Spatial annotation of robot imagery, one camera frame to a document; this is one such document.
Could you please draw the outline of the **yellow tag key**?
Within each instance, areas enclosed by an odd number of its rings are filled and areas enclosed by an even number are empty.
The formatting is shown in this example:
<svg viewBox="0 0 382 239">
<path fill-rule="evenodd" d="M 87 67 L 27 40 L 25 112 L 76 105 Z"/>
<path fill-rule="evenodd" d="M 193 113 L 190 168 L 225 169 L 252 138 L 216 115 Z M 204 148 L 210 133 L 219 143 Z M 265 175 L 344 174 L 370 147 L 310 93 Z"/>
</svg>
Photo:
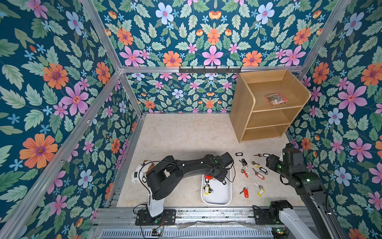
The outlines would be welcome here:
<svg viewBox="0 0 382 239">
<path fill-rule="evenodd" d="M 260 168 L 260 164 L 255 162 L 255 161 L 251 161 L 251 164 L 255 167 L 255 168 Z"/>
<path fill-rule="evenodd" d="M 261 196 L 263 196 L 264 195 L 264 193 L 265 193 L 265 190 L 264 190 L 264 187 L 262 186 L 262 185 L 260 185 L 260 184 L 258 184 L 258 183 L 255 183 L 255 185 L 258 187 L 258 192 L 257 192 L 257 195 L 259 196 L 259 197 L 261 197 Z"/>
</svg>

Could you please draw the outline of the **red tag key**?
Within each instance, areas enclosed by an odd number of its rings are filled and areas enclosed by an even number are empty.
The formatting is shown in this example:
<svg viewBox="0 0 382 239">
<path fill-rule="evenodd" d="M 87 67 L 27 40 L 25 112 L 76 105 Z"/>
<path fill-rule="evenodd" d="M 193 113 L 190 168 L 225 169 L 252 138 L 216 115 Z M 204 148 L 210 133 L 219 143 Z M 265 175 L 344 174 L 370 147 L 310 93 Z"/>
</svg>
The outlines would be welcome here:
<svg viewBox="0 0 382 239">
<path fill-rule="evenodd" d="M 256 175 L 259 179 L 261 179 L 261 180 L 265 180 L 265 176 L 260 172 L 259 169 L 255 169 L 255 168 L 253 168 L 253 171 L 255 172 L 255 175 Z"/>
<path fill-rule="evenodd" d="M 246 178 L 249 178 L 249 175 L 248 175 L 247 171 L 244 168 L 241 169 L 241 173 L 243 173 Z"/>
<path fill-rule="evenodd" d="M 242 194 L 245 198 L 249 198 L 249 191 L 247 187 L 244 187 L 242 191 L 239 193 Z"/>
</svg>

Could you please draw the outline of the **key with black ring tag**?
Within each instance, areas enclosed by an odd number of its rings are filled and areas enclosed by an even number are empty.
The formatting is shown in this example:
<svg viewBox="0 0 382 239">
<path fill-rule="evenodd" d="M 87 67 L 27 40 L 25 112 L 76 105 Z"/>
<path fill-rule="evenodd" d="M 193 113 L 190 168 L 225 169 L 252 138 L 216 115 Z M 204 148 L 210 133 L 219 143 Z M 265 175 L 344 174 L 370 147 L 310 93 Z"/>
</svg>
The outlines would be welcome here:
<svg viewBox="0 0 382 239">
<path fill-rule="evenodd" d="M 240 159 L 240 162 L 241 162 L 243 167 L 247 167 L 248 166 L 248 163 L 247 163 L 247 161 L 245 159 L 243 159 L 243 158 Z"/>
</svg>

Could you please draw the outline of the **pile of colourful key tags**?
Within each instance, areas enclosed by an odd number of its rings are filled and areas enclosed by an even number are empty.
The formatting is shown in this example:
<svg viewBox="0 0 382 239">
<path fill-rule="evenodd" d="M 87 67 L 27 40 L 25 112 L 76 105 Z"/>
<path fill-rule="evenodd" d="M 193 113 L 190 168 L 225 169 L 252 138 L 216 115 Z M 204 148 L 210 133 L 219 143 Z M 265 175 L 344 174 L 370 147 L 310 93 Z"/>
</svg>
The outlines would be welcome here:
<svg viewBox="0 0 382 239">
<path fill-rule="evenodd" d="M 210 182 L 213 181 L 213 177 L 211 175 L 205 175 L 204 177 L 205 185 L 203 187 L 204 194 L 208 196 L 209 194 L 213 193 L 213 189 L 211 188 Z"/>
</svg>

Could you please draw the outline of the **white storage tray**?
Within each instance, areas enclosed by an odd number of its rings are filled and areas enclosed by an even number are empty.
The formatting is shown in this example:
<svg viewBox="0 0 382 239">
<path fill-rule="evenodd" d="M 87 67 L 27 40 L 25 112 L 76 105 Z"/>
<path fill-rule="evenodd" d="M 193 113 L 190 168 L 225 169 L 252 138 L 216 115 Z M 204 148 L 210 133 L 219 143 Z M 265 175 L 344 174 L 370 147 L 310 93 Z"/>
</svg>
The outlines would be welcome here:
<svg viewBox="0 0 382 239">
<path fill-rule="evenodd" d="M 210 182 L 213 193 L 206 196 L 204 194 L 204 180 L 205 175 L 202 176 L 202 185 L 201 185 L 201 199 L 202 201 L 210 206 L 227 206 L 231 203 L 232 200 L 232 170 L 229 170 L 227 174 L 227 183 L 223 184 L 220 181 L 213 179 Z"/>
</svg>

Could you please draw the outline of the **wooden shelf cabinet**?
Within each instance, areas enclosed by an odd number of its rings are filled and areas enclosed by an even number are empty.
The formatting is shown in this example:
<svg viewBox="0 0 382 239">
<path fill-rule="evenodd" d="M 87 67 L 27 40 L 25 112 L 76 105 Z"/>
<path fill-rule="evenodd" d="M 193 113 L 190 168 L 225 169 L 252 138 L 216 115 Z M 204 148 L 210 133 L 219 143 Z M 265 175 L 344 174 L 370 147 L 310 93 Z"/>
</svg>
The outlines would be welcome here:
<svg viewBox="0 0 382 239">
<path fill-rule="evenodd" d="M 271 105 L 266 95 L 281 93 L 288 102 Z M 238 142 L 281 137 L 310 99 L 310 91 L 288 70 L 240 73 L 230 111 Z"/>
</svg>

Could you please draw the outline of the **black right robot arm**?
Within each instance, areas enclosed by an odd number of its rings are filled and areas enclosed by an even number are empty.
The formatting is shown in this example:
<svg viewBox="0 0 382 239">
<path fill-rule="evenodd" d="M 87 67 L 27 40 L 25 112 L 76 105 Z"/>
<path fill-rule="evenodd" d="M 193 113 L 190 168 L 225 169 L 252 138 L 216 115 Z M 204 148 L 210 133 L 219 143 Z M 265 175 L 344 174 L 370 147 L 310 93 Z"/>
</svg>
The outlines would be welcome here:
<svg viewBox="0 0 382 239">
<path fill-rule="evenodd" d="M 299 150 L 284 149 L 281 157 L 271 154 L 266 158 L 266 166 L 278 173 L 281 181 L 284 178 L 287 180 L 284 185 L 295 189 L 309 211 L 321 239 L 346 238 L 329 206 L 328 194 L 320 177 L 306 171 L 303 155 Z M 282 222 L 297 239 L 317 238 L 285 200 L 272 202 L 269 216 L 274 222 Z"/>
</svg>

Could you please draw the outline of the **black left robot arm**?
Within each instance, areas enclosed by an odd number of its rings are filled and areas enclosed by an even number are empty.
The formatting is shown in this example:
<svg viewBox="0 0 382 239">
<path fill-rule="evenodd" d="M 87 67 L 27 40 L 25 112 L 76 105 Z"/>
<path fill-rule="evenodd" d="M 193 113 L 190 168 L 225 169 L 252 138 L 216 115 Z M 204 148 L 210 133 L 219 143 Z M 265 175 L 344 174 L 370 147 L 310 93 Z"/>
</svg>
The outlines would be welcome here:
<svg viewBox="0 0 382 239">
<path fill-rule="evenodd" d="M 149 215 L 154 218 L 164 212 L 164 200 L 169 196 L 180 181 L 196 175 L 209 175 L 221 183 L 229 181 L 227 174 L 233 168 L 234 160 L 226 152 L 221 156 L 207 154 L 201 159 L 176 160 L 173 156 L 166 156 L 148 171 L 146 178 L 150 195 L 148 203 Z"/>
</svg>

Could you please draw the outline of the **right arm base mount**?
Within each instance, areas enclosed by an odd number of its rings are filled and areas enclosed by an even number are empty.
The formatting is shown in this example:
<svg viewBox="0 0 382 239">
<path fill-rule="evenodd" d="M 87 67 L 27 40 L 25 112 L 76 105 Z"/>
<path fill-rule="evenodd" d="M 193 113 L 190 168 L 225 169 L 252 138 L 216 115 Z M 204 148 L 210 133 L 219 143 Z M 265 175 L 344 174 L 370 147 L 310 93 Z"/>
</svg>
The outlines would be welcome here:
<svg viewBox="0 0 382 239">
<path fill-rule="evenodd" d="M 282 225 L 280 212 L 285 209 L 293 209 L 293 206 L 286 200 L 272 201 L 269 208 L 252 206 L 256 225 Z"/>
</svg>

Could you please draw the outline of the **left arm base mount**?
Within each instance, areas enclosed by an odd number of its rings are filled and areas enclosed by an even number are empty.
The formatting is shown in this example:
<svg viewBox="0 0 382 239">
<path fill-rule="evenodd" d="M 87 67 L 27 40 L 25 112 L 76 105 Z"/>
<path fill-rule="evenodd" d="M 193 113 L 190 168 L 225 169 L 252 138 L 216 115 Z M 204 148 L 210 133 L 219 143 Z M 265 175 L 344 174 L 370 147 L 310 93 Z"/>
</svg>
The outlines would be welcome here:
<svg viewBox="0 0 382 239">
<path fill-rule="evenodd" d="M 136 226 L 172 226 L 175 225 L 177 211 L 165 209 L 160 215 L 152 217 L 148 209 L 140 209 L 137 212 Z"/>
</svg>

